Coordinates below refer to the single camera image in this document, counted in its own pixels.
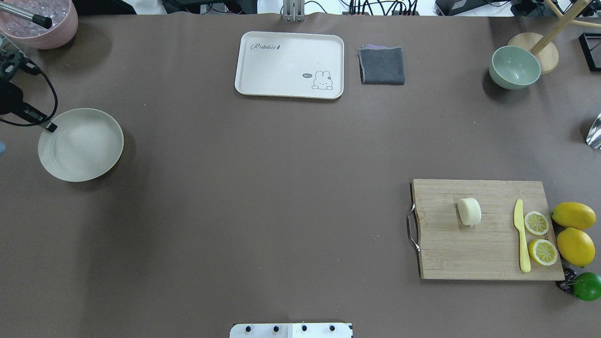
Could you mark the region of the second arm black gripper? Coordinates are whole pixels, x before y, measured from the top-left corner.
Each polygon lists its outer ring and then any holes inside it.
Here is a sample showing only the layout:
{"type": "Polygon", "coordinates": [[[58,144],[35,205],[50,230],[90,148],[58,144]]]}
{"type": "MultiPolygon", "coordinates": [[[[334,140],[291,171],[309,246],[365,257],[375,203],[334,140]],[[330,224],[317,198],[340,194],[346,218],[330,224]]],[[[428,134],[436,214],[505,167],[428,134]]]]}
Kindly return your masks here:
{"type": "Polygon", "coordinates": [[[57,126],[52,122],[52,118],[57,112],[58,97],[45,72],[4,34],[1,34],[0,59],[0,114],[15,114],[25,120],[26,123],[15,123],[4,118],[1,121],[22,128],[39,126],[50,133],[56,131],[57,126]],[[42,75],[44,77],[54,97],[52,113],[46,115],[24,101],[23,90],[11,81],[20,71],[33,76],[42,75]]]}

